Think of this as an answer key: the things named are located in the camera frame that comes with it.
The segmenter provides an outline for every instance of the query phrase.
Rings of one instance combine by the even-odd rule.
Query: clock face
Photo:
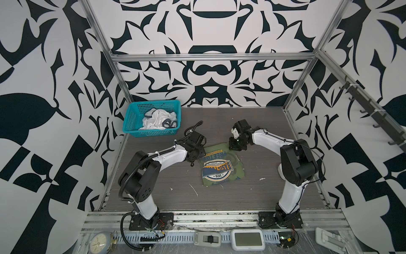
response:
[[[106,248],[107,238],[105,234],[96,235],[93,240],[90,242],[90,251],[93,254],[98,254],[103,249]]]

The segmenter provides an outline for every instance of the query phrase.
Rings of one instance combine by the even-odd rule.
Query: black mounting plate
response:
[[[258,217],[259,218],[263,217],[264,221],[260,220],[258,222],[258,225],[261,228],[266,227],[266,228],[271,228],[271,229],[280,229],[281,227],[279,227],[277,224],[275,224],[274,214],[275,214],[275,212],[259,212]],[[292,228],[292,224],[293,224],[293,226],[295,226],[295,228],[302,228],[303,222],[302,222],[302,217],[300,216],[300,213],[298,213],[293,219],[285,222],[284,224],[288,228]]]
[[[142,226],[143,217],[139,214],[131,216],[130,226],[128,230],[138,231],[144,230]],[[158,224],[155,230],[164,230],[167,224],[173,225],[173,213],[159,213]]]

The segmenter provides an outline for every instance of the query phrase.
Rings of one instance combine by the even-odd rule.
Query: laundry basket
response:
[[[138,130],[143,126],[144,114],[154,109],[164,109],[168,112],[175,112],[177,117],[177,127],[165,130]],[[147,102],[133,102],[128,106],[124,119],[123,132],[134,137],[151,137],[175,135],[180,127],[181,111],[178,100],[153,100]]]

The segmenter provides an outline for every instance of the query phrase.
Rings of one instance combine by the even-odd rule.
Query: black and white patterned wall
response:
[[[91,0],[114,54],[312,52],[339,0]],[[283,106],[305,61],[120,63],[134,100]]]
[[[77,0],[0,8],[2,253],[71,253],[127,102]]]
[[[283,106],[305,60],[121,62],[134,101],[182,106]]]
[[[406,126],[406,3],[354,0],[326,46],[357,83]],[[327,166],[320,177],[355,235],[379,253],[406,251],[406,154],[318,62],[289,108],[299,137]]]

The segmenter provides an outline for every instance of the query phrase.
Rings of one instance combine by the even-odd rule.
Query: table surface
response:
[[[160,151],[183,137],[186,128],[203,120],[196,131],[207,138],[206,146],[228,142],[231,128],[242,119],[252,127],[267,128],[270,133],[294,139],[282,108],[182,108],[181,126],[176,135],[134,138],[130,136],[115,176],[105,211],[132,210],[132,205],[120,201],[117,181],[133,157],[142,150]],[[236,152],[244,164],[245,177],[240,180],[206,187],[203,185],[199,163],[174,164],[160,172],[153,199],[160,210],[245,210],[274,209],[282,196],[285,181],[279,177],[280,157],[259,146],[249,145]],[[325,208],[315,184],[309,184],[300,202],[301,208]]]

